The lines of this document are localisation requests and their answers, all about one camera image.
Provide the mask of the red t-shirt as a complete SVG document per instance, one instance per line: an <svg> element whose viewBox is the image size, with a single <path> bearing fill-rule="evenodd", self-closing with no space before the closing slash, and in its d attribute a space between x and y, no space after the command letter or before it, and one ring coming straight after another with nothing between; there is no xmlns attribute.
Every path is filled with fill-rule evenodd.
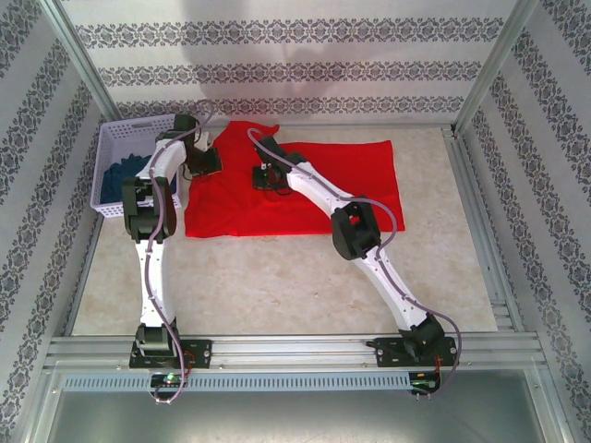
<svg viewBox="0 0 591 443"><path fill-rule="evenodd" d="M186 236L205 239L331 233L330 219L301 194L254 188L252 170L260 164L260 158L247 136L250 128L265 136L275 136L280 130L278 126L233 121L214 140L223 168L192 180L184 214ZM383 209L374 210L383 232L404 231L389 140L365 144L295 141L283 147L302 154L342 190L384 204Z"/></svg>

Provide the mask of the lavender perforated plastic basket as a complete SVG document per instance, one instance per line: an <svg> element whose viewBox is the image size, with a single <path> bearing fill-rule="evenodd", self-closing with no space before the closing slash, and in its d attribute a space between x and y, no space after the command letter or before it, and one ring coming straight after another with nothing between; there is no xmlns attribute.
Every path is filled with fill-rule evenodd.
<svg viewBox="0 0 591 443"><path fill-rule="evenodd" d="M90 206L95 211L106 219L123 216L121 201L105 204L101 202L104 172L130 154L149 158L155 151L156 137L163 131L172 129L174 121L174 114L163 114L102 124L90 195Z"/></svg>

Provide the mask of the dark blue cloth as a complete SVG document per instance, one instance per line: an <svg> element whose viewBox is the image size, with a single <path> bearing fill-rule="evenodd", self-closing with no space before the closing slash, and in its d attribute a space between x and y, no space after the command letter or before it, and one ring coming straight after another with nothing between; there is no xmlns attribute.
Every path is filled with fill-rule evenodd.
<svg viewBox="0 0 591 443"><path fill-rule="evenodd" d="M150 156L130 154L120 162L113 163L104 173L101 188L101 203L131 203L131 195L124 194L124 180L134 178L149 163Z"/></svg>

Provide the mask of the aluminium frame post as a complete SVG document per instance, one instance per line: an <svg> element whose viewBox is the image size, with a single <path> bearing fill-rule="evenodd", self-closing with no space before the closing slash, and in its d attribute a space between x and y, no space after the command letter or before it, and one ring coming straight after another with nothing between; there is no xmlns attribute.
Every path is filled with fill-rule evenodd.
<svg viewBox="0 0 591 443"><path fill-rule="evenodd" d="M452 124L452 132L455 136L461 135L471 122L478 106L488 93L488 88L499 74L503 63L538 3L539 0L516 0L512 12L503 25L499 38L495 41L481 71L476 77L474 85L465 98L457 118Z"/></svg>
<svg viewBox="0 0 591 443"><path fill-rule="evenodd" d="M81 79L85 82L93 99L101 109L103 116L108 121L121 120L122 116L115 101L104 85L98 69L92 62L74 24L61 5L61 1L38 0L38 2L51 22L57 38L65 47Z"/></svg>

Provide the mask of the aluminium mounting rail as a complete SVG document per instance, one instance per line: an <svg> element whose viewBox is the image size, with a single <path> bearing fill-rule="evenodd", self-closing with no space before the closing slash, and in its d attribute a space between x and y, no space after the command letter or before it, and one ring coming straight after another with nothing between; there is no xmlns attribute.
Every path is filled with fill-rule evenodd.
<svg viewBox="0 0 591 443"><path fill-rule="evenodd" d="M210 338L211 370L324 372L375 369L386 352L370 346L370 335L255 335ZM127 370L131 336L54 338L42 363L49 369ZM467 369L529 369L548 364L531 332L467 333L452 350Z"/></svg>

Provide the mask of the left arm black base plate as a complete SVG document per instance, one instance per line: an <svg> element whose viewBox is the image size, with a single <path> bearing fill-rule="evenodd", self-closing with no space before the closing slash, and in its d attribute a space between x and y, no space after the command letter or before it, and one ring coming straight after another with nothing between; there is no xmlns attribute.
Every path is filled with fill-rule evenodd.
<svg viewBox="0 0 591 443"><path fill-rule="evenodd" d="M212 342L209 340L181 340L185 368L208 369L211 364ZM180 369L180 357L174 344L168 349L147 350L135 341L128 366L132 369Z"/></svg>

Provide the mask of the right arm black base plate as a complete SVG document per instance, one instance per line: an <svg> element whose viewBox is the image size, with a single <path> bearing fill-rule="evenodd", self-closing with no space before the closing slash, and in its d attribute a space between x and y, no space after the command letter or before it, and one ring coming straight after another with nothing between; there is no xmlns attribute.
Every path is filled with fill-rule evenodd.
<svg viewBox="0 0 591 443"><path fill-rule="evenodd" d="M366 342L374 350L378 367L453 366L458 348L452 337L444 337L432 345L413 344L409 340L381 337Z"/></svg>

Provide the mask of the grooved aluminium side rail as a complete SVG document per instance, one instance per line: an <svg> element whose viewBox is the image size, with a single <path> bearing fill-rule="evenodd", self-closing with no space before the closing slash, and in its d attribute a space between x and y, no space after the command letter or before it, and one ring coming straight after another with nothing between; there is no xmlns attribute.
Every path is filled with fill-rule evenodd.
<svg viewBox="0 0 591 443"><path fill-rule="evenodd" d="M501 253L465 145L455 135L452 126L445 126L441 133L497 328L501 332L524 332L525 326L502 264Z"/></svg>

